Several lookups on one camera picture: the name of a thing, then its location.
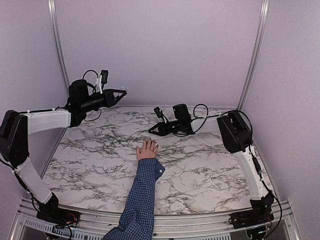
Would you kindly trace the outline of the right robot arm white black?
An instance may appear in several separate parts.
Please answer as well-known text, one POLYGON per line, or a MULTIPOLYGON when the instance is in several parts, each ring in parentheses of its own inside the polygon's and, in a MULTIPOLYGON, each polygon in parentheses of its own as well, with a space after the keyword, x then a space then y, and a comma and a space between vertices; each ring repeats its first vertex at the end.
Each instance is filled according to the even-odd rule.
POLYGON ((240 110, 229 110, 224 113, 210 115, 209 110, 204 115, 190 113, 186 104, 173 106, 175 120, 170 121, 163 110, 154 108, 161 122, 152 126, 150 134, 164 137, 173 134, 177 137, 187 137, 198 133, 206 122, 216 119, 224 148, 237 160, 244 174, 250 194, 250 210, 234 212, 229 223, 234 229, 250 227, 271 222, 274 219, 272 204, 275 195, 267 186, 261 165, 256 157, 253 143, 253 127, 247 115, 240 110))

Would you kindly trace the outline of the blue checked shirt forearm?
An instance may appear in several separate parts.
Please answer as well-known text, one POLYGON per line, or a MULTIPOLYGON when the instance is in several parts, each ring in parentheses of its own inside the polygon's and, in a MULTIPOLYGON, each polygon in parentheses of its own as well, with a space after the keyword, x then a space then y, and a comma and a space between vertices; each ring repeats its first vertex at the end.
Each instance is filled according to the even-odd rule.
POLYGON ((155 225, 155 187, 165 168, 156 158, 138 161, 136 176, 118 226, 104 240, 151 240, 155 225))

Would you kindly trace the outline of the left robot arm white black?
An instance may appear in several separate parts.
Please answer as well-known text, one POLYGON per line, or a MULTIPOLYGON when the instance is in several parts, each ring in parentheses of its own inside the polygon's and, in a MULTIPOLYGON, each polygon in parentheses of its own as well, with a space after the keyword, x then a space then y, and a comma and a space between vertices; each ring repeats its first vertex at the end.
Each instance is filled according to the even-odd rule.
POLYGON ((69 87, 67 104, 63 108, 17 112, 8 110, 0 126, 0 154, 21 186, 38 203, 37 218, 63 224, 78 212, 59 208, 59 200, 49 190, 33 166, 29 153, 29 136, 53 129, 79 126, 87 113, 115 106, 127 91, 103 89, 104 82, 97 81, 97 90, 90 94, 89 83, 84 79, 74 81, 69 87))

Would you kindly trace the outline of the person's bare hand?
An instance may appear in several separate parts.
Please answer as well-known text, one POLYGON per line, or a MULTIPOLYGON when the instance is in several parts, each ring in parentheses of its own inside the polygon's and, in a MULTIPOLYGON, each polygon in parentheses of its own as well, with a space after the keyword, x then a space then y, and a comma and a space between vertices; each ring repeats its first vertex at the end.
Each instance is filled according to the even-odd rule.
POLYGON ((155 140, 144 140, 141 147, 136 147, 137 160, 156 158, 158 147, 155 140))

